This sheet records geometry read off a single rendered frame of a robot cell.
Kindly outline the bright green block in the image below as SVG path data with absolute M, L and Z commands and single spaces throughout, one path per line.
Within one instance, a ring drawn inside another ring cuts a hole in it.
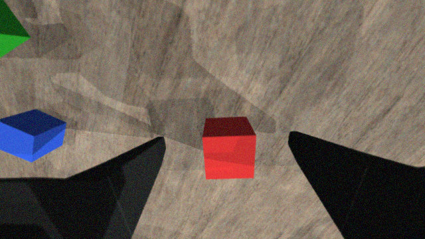
M 28 32 L 4 0 L 0 0 L 0 58 L 28 39 Z

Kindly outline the red block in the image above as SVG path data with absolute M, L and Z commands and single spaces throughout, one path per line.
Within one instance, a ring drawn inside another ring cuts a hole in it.
M 247 117 L 206 118 L 203 131 L 206 179 L 252 179 L 256 134 Z

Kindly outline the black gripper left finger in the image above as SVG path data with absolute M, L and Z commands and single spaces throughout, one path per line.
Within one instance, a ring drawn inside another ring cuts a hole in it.
M 156 137 L 65 179 L 0 179 L 0 224 L 37 224 L 51 239 L 131 239 L 165 150 Z

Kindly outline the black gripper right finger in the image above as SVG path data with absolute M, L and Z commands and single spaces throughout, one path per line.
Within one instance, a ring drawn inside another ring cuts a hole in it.
M 288 145 L 343 239 L 425 239 L 425 167 L 298 131 Z

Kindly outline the blue block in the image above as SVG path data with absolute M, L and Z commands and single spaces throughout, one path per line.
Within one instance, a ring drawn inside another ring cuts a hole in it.
M 0 119 L 0 150 L 31 163 L 63 144 L 66 122 L 38 109 Z

